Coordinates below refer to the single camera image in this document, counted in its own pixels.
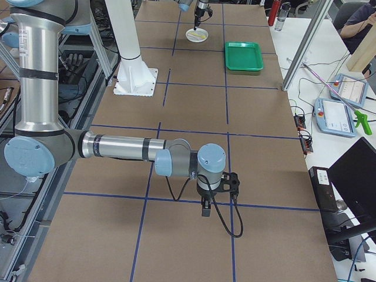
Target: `green handle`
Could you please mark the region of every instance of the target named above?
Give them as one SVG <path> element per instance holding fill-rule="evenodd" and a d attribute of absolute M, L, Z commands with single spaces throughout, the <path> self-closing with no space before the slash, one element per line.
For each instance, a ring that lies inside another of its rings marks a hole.
<path fill-rule="evenodd" d="M 367 135 L 372 135 L 372 130 L 370 128 L 370 125 L 368 124 L 367 115 L 365 113 L 361 113 L 358 110 L 356 110 L 355 115 L 357 116 L 357 125 L 355 127 L 358 127 L 360 124 L 362 124 L 364 133 Z"/>

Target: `blue cable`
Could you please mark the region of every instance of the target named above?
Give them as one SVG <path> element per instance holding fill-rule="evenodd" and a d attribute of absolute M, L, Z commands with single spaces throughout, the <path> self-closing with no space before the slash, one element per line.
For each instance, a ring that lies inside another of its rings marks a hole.
<path fill-rule="evenodd" d="M 351 273 L 353 272 L 354 264 L 355 264 L 355 261 L 357 260 L 357 257 L 358 257 L 358 254 L 359 254 L 360 248 L 363 246 L 363 244 L 365 243 L 365 241 L 366 241 L 367 239 L 369 239 L 370 237 L 371 237 L 371 236 L 367 236 L 367 237 L 364 238 L 363 241 L 359 244 L 359 247 L 358 247 L 358 249 L 357 249 L 357 252 L 355 253 L 354 259 L 352 260 L 353 263 L 351 264 L 350 272 L 348 273 L 347 282 L 350 282 Z"/>

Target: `table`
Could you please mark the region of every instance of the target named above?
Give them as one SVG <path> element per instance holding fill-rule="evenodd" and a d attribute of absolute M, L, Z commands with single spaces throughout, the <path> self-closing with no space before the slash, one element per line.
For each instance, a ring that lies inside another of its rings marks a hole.
<path fill-rule="evenodd" d="M 193 7 L 142 3 L 136 27 L 144 61 L 159 68 L 155 94 L 107 88 L 92 130 L 221 145 L 241 181 L 243 237 L 230 238 L 214 210 L 200 216 L 192 182 L 174 203 L 150 163 L 78 160 L 29 281 L 335 281 L 264 9 L 213 4 L 209 39 L 194 44 L 184 35 Z M 228 73 L 224 42 L 250 39 L 265 69 Z M 238 230 L 228 195 L 217 201 Z"/>
<path fill-rule="evenodd" d="M 288 68 L 290 64 L 286 58 L 292 59 L 294 57 L 294 54 L 296 53 L 296 50 L 301 42 L 301 39 L 303 38 L 309 22 L 310 19 L 287 18 L 282 31 L 277 32 L 273 27 L 270 28 L 274 46 L 276 47 L 276 53 L 278 55 L 278 61 L 282 68 L 281 70 L 283 76 L 287 73 L 284 68 Z M 343 58 L 343 56 L 347 54 L 347 48 L 343 44 L 337 31 L 333 27 L 332 23 L 328 19 L 326 19 L 323 21 L 318 34 L 314 38 L 305 59 L 307 61 L 307 64 L 331 63 Z M 341 63 L 338 64 L 338 62 L 330 65 L 316 65 L 312 66 L 312 68 L 322 77 L 326 78 L 327 81 L 331 81 L 331 79 L 333 78 L 333 72 L 336 71 L 338 71 L 339 73 L 351 75 L 358 79 L 364 78 L 361 73 L 349 72 L 345 63 L 343 65 Z M 309 71 L 303 68 L 299 69 L 293 83 L 288 89 L 288 97 L 295 100 L 298 103 L 298 106 L 304 109 L 305 113 L 311 113 L 312 107 L 298 98 L 299 80 L 301 78 L 307 78 L 315 82 L 318 81 L 311 73 L 309 73 Z M 320 96 L 322 98 L 329 98 L 329 91 L 326 88 L 323 91 L 322 89 L 323 85 L 315 85 L 306 80 L 301 80 L 300 97 L 311 104 L 314 103 L 315 99 L 319 96 L 320 93 Z M 376 98 L 371 88 L 368 88 L 367 96 Z M 376 102 L 367 99 L 364 105 L 364 109 L 376 112 Z M 368 114 L 369 120 L 374 118 L 376 118 L 375 115 Z M 312 166 L 330 167 L 340 156 L 343 155 L 343 153 L 345 153 L 351 147 L 352 144 L 356 142 L 356 140 L 358 140 L 360 136 L 364 136 L 374 147 L 376 146 L 376 123 L 370 123 L 371 129 L 374 133 L 373 135 L 365 135 L 360 126 L 357 129 L 358 137 L 352 139 L 321 133 L 318 130 L 315 120 L 313 120 L 313 122 L 311 123 L 310 115 L 307 116 L 305 123 L 307 125 L 307 130 L 311 132 L 313 136 L 314 150 L 314 153 L 308 154 L 306 158 L 307 169 L 311 168 Z M 336 198 L 340 198 L 340 195 L 337 193 L 337 191 L 335 191 L 335 196 Z M 347 212 L 349 212 L 349 217 L 354 217 L 354 215 L 350 211 Z M 367 243 L 373 250 L 376 250 L 376 246 L 373 241 L 368 240 Z M 364 268 L 366 268 L 367 270 L 362 273 L 353 271 L 354 281 L 359 281 L 361 277 L 367 277 L 376 280 L 376 258 L 371 254 L 366 254 L 366 259 L 368 262 L 363 265 L 365 265 Z M 351 265 L 350 260 L 343 261 L 341 263 L 334 261 L 334 265 L 337 276 L 339 278 L 347 279 L 348 271 Z"/>

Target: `person's arm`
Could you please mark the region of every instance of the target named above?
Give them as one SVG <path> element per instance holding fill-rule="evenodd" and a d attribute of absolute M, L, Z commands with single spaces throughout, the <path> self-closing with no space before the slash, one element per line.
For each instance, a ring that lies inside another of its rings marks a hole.
<path fill-rule="evenodd" d="M 341 38 L 350 38 L 361 32 L 367 25 L 374 25 L 376 23 L 376 13 L 373 13 L 365 21 L 354 25 L 345 25 L 340 33 Z"/>

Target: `white plate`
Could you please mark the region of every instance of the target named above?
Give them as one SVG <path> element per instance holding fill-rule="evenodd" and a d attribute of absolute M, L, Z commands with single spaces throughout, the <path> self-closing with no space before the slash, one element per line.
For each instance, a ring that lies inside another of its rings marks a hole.
<path fill-rule="evenodd" d="M 197 28 L 196 30 L 191 28 L 186 32 L 186 38 L 191 42 L 204 42 L 208 36 L 209 33 L 202 28 Z"/>

